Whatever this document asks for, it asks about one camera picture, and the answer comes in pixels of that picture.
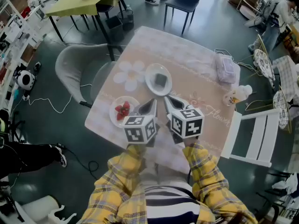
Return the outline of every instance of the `concrete floor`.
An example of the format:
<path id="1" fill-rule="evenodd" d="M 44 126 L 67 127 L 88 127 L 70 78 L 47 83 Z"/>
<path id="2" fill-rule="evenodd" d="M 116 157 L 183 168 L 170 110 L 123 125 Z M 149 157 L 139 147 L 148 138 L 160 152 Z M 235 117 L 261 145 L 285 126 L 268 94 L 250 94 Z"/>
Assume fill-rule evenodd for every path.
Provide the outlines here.
<path id="1" fill-rule="evenodd" d="M 165 0 L 161 0 L 161 4 L 156 7 L 144 3 L 144 0 L 125 1 L 134 11 L 135 28 L 148 26 L 163 29 Z M 119 9 L 115 7 L 110 12 L 110 16 L 118 12 Z M 180 36 L 184 20 L 184 12 L 175 10 L 173 18 L 169 12 L 165 31 Z M 245 27 L 244 22 L 245 18 L 227 0 L 200 0 L 192 24 L 186 26 L 184 38 L 211 50 L 226 49 L 238 61 L 250 55 L 247 46 L 255 40 L 257 35 L 255 29 Z M 102 33 L 95 30 L 91 17 L 89 17 L 89 23 L 90 30 L 88 31 L 82 19 L 77 17 L 77 26 L 80 29 L 77 31 L 70 18 L 64 17 L 58 21 L 57 26 L 66 42 L 105 43 Z M 128 32 L 121 44 L 127 44 L 133 34 L 133 30 Z M 54 30 L 47 34 L 30 63 L 31 67 L 37 61 L 42 63 L 42 69 L 30 94 L 30 100 L 49 98 L 56 109 L 62 110 L 70 95 L 58 80 L 54 66 L 57 56 L 65 47 L 52 40 L 59 42 Z M 285 54 L 286 51 L 280 45 L 271 53 L 271 58 L 275 59 Z M 81 84 L 91 83 L 97 69 L 98 67 L 89 67 L 83 75 Z M 241 67 L 240 84 L 250 84 L 253 90 L 257 91 L 257 94 L 250 96 L 249 102 L 254 99 L 272 98 L 273 93 L 268 81 L 263 77 L 248 79 L 247 77 L 251 74 L 251 71 Z M 90 87 L 81 89 L 87 98 Z M 237 105 L 238 112 L 244 113 L 244 108 L 245 102 Z M 119 147 L 84 127 L 89 108 L 77 104 L 73 99 L 63 114 L 53 111 L 46 101 L 36 101 L 32 106 L 22 101 L 17 110 L 20 111 L 21 118 L 26 120 L 23 131 L 27 135 L 28 142 L 32 144 L 59 142 L 76 153 L 86 165 L 90 160 L 96 160 L 100 165 L 94 173 L 97 177 L 106 172 L 107 160 L 121 152 Z M 250 121 L 241 125 L 233 154 L 246 153 L 252 130 L 253 123 Z M 292 146 L 293 134 L 279 130 L 272 157 L 273 168 L 278 170 L 287 168 Z M 15 200 L 28 203 L 45 195 L 52 195 L 66 206 L 62 215 L 69 216 L 76 212 L 78 215 L 72 223 L 78 220 L 87 207 L 88 198 L 94 189 L 94 179 L 78 164 L 72 154 L 66 153 L 66 157 L 68 166 L 65 169 L 53 163 L 36 172 L 21 174 L 12 190 Z M 277 181 L 273 176 L 267 175 L 267 168 L 233 159 L 220 158 L 219 168 L 228 178 L 231 191 L 250 210 L 261 207 L 263 203 L 255 192 L 263 192 Z M 10 180 L 13 181 L 15 177 L 16 175 L 10 175 Z"/>

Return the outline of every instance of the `small white plate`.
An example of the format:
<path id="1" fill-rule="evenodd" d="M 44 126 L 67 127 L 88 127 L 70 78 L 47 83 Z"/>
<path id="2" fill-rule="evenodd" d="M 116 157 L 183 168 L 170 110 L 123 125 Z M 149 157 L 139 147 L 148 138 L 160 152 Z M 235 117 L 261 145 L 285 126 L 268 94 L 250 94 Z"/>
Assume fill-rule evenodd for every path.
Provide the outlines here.
<path id="1" fill-rule="evenodd" d="M 110 116 L 111 122 L 116 127 L 119 127 L 119 128 L 122 128 L 121 125 L 122 125 L 123 119 L 119 120 L 119 121 L 116 119 L 118 112 L 115 110 L 115 108 L 119 105 L 123 105 L 125 103 L 125 101 L 128 101 L 130 104 L 130 112 L 132 112 L 135 109 L 135 107 L 139 105 L 139 102 L 130 96 L 121 96 L 112 102 L 112 104 L 110 105 L 110 109 L 109 109 L 109 116 Z"/>
<path id="2" fill-rule="evenodd" d="M 159 73 L 167 77 L 165 87 L 161 87 L 155 84 L 156 74 Z M 165 96 L 169 94 L 172 88 L 171 74 L 163 65 L 160 65 L 158 63 L 151 64 L 145 71 L 145 83 L 154 94 L 158 96 Z"/>

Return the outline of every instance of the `trash bin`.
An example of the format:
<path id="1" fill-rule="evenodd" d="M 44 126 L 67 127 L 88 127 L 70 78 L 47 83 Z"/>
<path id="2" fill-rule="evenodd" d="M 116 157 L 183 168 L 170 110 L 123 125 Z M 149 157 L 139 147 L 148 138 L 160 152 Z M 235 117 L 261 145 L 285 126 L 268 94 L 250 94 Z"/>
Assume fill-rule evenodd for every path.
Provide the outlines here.
<path id="1" fill-rule="evenodd" d="M 112 40 L 115 42 L 120 42 L 125 38 L 122 30 L 122 22 L 117 16 L 107 19 L 106 24 L 109 28 L 109 35 Z"/>
<path id="2" fill-rule="evenodd" d="M 122 28 L 124 31 L 129 31 L 132 30 L 134 27 L 134 16 L 133 16 L 133 11 L 127 9 L 126 11 L 122 11 L 123 17 L 121 16 L 121 12 L 117 14 L 117 17 L 121 20 L 122 22 Z"/>

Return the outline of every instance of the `yellow plaid sleeve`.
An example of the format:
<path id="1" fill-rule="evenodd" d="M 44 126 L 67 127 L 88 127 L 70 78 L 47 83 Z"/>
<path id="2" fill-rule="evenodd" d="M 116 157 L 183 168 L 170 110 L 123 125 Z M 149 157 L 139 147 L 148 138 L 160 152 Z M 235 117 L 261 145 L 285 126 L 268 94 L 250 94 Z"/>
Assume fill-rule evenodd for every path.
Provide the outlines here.
<path id="1" fill-rule="evenodd" d="M 199 144 L 183 149 L 189 161 L 194 185 L 193 195 L 215 214 L 230 220 L 236 213 L 244 215 L 244 223 L 256 224 L 254 215 L 228 190 L 228 181 L 217 167 L 216 157 Z"/>
<path id="2" fill-rule="evenodd" d="M 108 171 L 95 182 L 87 210 L 80 222 L 85 224 L 121 222 L 119 206 L 128 200 L 138 182 L 144 146 L 131 145 L 126 152 L 108 161 Z"/>

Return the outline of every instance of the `yellow-green table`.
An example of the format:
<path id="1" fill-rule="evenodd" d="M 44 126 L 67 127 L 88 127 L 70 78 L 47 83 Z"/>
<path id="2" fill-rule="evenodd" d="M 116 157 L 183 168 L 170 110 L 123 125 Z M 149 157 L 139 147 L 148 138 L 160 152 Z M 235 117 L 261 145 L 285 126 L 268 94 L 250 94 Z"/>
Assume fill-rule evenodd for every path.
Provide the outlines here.
<path id="1" fill-rule="evenodd" d="M 122 5 L 124 6 L 124 9 L 127 9 L 127 6 L 124 2 L 124 0 L 119 0 Z M 103 23 L 100 20 L 100 16 L 98 15 L 97 12 L 97 8 L 96 8 L 96 4 L 100 3 L 100 4 L 105 4 L 105 5 L 111 5 L 111 6 L 115 6 L 117 4 L 118 0 L 58 0 L 47 12 L 46 15 L 49 17 L 55 31 L 57 32 L 57 35 L 59 36 L 60 40 L 62 42 L 62 36 L 60 35 L 52 16 L 70 16 L 76 29 L 77 25 L 72 17 L 72 15 L 81 15 L 84 18 L 84 14 L 88 14 L 88 15 L 94 15 L 99 27 L 101 29 L 101 31 L 104 34 L 105 39 L 107 40 L 108 43 L 110 42 L 110 38 L 103 26 Z"/>

